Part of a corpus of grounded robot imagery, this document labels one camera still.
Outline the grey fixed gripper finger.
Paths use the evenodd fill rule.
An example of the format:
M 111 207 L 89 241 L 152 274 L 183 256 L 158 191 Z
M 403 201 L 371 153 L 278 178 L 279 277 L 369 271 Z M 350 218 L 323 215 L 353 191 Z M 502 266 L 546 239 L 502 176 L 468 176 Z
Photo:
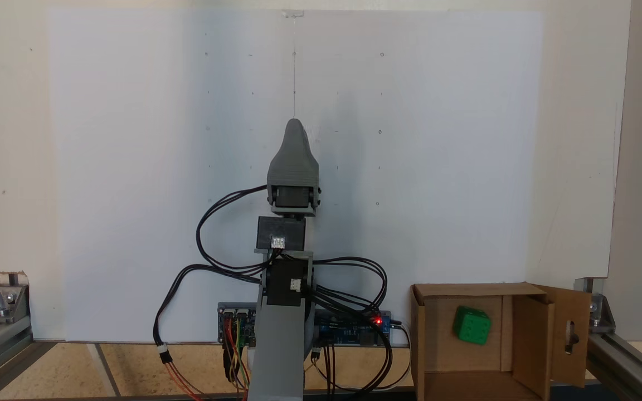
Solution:
M 267 185 L 319 185 L 319 164 L 299 119 L 290 119 L 286 125 L 282 145 L 269 165 Z

